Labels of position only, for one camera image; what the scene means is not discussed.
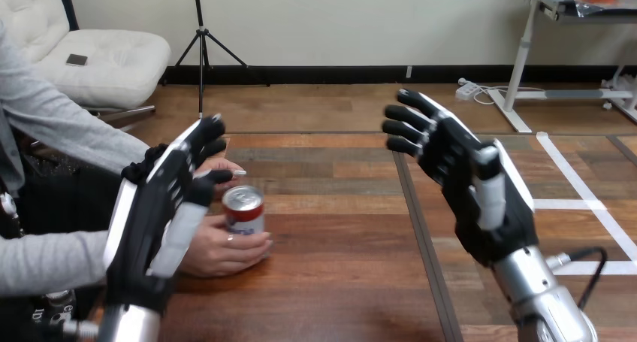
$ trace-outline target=person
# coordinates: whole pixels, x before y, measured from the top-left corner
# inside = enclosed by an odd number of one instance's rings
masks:
[[[105,276],[102,254],[119,174],[131,162],[142,161],[149,147],[103,123],[38,77],[1,21],[0,105],[0,184],[16,199],[20,226],[26,231],[22,238],[0,238],[0,297],[99,283]],[[28,175],[11,127],[95,167],[65,176]],[[219,168],[241,169],[211,158],[198,171]],[[196,277],[224,276],[263,258],[271,245],[268,233],[228,238],[224,222],[223,216],[206,217],[181,271]]]

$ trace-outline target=white wall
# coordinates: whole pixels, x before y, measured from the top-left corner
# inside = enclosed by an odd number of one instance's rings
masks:
[[[194,0],[73,0],[82,29],[166,38],[175,62],[197,28]],[[250,65],[512,64],[523,0],[202,0],[204,23]],[[530,64],[615,64],[635,26],[556,26],[539,18]],[[198,64],[195,48],[184,64]],[[637,62],[632,53],[628,63]],[[211,62],[234,64],[219,48]]]

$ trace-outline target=tripod leg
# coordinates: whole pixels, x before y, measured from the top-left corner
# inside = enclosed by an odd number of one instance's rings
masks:
[[[199,119],[204,118],[204,35],[199,35]]]
[[[183,54],[181,54],[181,57],[180,57],[179,60],[177,60],[177,64],[175,64],[175,66],[179,66],[181,64],[181,62],[183,61],[183,58],[186,57],[186,54],[190,51],[190,48],[192,48],[192,45],[194,45],[195,41],[197,41],[197,38],[199,38],[199,35],[195,35],[195,37],[192,39],[190,44],[188,44],[188,47],[183,52]],[[166,85],[166,78],[164,78],[164,80],[162,80],[162,85],[164,85],[164,86]]]
[[[208,62],[208,47],[206,46],[206,38],[201,38],[201,42],[204,43],[204,65],[206,66],[206,71],[213,70],[210,67],[210,62]]]
[[[270,86],[270,83],[268,83],[266,80],[263,80],[263,78],[259,77],[245,62],[243,62],[243,60],[239,59],[239,56],[234,55],[234,53],[232,53],[230,49],[225,47],[224,44],[221,44],[221,41],[217,40],[212,34],[210,34],[210,32],[206,33],[206,36],[212,39],[217,45],[219,45],[223,50],[225,50],[226,53],[228,53],[235,60],[237,60],[241,65],[243,65],[243,67],[246,68],[246,70],[252,75],[252,78],[257,80],[259,83]]]

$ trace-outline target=black tripod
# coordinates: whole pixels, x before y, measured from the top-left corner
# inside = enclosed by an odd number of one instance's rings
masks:
[[[255,74],[255,72],[245,63],[243,60],[239,59],[239,56],[234,55],[225,47],[224,44],[221,44],[221,41],[217,40],[208,29],[204,28],[204,18],[201,16],[201,2],[199,0],[195,0],[195,5],[197,6],[197,19],[199,20],[199,29],[196,31],[195,37],[190,42],[190,45],[186,48],[186,51],[183,52],[180,59],[177,60],[177,64],[175,67],[179,66],[183,61],[183,58],[186,57],[186,54],[192,48],[192,45],[195,45],[195,41],[199,39],[199,119],[204,117],[204,65],[206,65],[206,71],[210,71],[213,68],[210,66],[208,62],[208,49],[206,48],[206,37],[210,38],[217,45],[219,45],[226,53],[230,54],[235,60],[237,60],[243,67],[252,75],[252,77],[258,81],[260,84],[266,84],[270,86],[269,83],[264,83],[259,76]]]

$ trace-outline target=smartphone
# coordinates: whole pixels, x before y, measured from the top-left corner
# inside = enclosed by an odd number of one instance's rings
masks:
[[[86,60],[88,60],[88,56],[71,54],[66,59],[66,65],[70,66],[84,66],[86,65]]]

